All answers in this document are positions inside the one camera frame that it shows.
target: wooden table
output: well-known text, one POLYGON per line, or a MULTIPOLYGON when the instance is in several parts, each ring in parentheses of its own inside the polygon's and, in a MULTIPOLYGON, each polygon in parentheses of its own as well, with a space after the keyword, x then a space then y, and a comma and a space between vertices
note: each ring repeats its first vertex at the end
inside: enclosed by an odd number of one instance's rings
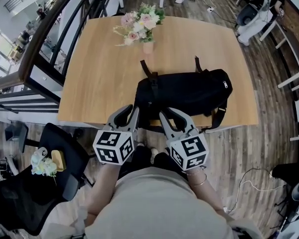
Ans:
MULTIPOLYGON (((142 44, 116 46, 123 38, 112 32, 121 17, 91 19, 77 43, 66 75, 59 120, 106 123, 117 109, 133 104, 138 82, 146 78, 140 61, 161 74, 222 68, 233 92, 222 127, 258 124, 257 105, 246 61, 233 30, 187 18, 166 17, 153 31, 151 55, 142 44)), ((211 117, 194 116, 197 126, 210 126, 211 117)))

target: shoe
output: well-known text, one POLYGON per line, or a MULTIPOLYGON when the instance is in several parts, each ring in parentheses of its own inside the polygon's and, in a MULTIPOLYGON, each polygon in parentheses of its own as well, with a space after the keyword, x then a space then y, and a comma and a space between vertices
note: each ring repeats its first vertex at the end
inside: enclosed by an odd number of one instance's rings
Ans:
POLYGON ((152 165, 154 165, 154 160, 155 160, 156 155, 158 154, 158 150, 153 148, 153 149, 150 149, 150 151, 151 151, 150 163, 152 165))
POLYGON ((238 40, 240 43, 244 44, 245 46, 249 46, 249 42, 243 42, 242 40, 240 40, 240 36, 237 37, 237 40, 238 40))
POLYGON ((176 0, 175 3, 182 3, 184 0, 176 0))

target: small flower bouquet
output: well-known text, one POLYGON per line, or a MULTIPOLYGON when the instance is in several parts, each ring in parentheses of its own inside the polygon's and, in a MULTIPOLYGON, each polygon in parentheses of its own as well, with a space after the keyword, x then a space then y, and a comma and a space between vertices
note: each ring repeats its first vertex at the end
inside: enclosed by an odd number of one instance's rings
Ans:
POLYGON ((126 13, 121 19, 121 25, 115 26, 113 32, 124 37, 124 44, 131 45, 134 41, 153 42, 153 28, 162 24, 165 15, 162 9, 156 9, 142 3, 139 11, 126 13))
POLYGON ((56 164, 47 155, 46 148, 42 147, 31 156, 32 174, 56 176, 56 164))

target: black bag on chair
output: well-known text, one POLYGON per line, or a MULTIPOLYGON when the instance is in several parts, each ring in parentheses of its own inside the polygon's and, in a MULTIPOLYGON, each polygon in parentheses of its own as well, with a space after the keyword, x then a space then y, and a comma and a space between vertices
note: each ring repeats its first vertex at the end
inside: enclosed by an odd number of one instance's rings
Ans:
POLYGON ((217 128, 224 119, 227 99, 233 91, 227 73, 222 69, 202 70, 198 57, 195 57, 196 72, 158 75, 151 73, 144 60, 142 68, 147 79, 139 82, 135 105, 140 108, 139 127, 154 129, 150 120, 158 120, 159 112, 167 107, 179 109, 194 116, 204 114, 212 118, 212 128, 217 128))

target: beige shirt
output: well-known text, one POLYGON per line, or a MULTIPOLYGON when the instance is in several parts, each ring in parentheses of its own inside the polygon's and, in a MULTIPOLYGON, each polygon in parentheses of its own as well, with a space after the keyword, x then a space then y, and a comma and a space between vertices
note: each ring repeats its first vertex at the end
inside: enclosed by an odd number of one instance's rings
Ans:
POLYGON ((181 176, 155 167, 119 180, 110 204, 85 233, 87 239, 262 238, 251 221, 226 222, 181 176))

